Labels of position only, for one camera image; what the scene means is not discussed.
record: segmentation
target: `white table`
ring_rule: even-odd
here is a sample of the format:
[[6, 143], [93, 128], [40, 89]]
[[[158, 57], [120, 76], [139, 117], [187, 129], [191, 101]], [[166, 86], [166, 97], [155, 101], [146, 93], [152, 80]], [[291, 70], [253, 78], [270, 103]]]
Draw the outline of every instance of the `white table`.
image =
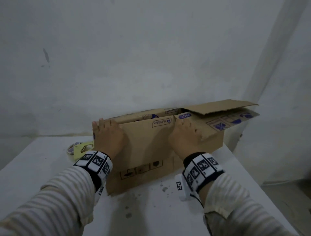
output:
[[[66, 154], [74, 142], [91, 137], [40, 137], [0, 171], [0, 219], [29, 200], [52, 176], [71, 166]], [[224, 169], [289, 231], [294, 228], [224, 145], [213, 153]], [[102, 195], [94, 221], [84, 235], [208, 235], [203, 209], [196, 200], [181, 202], [174, 175], [141, 185], [118, 196]]]

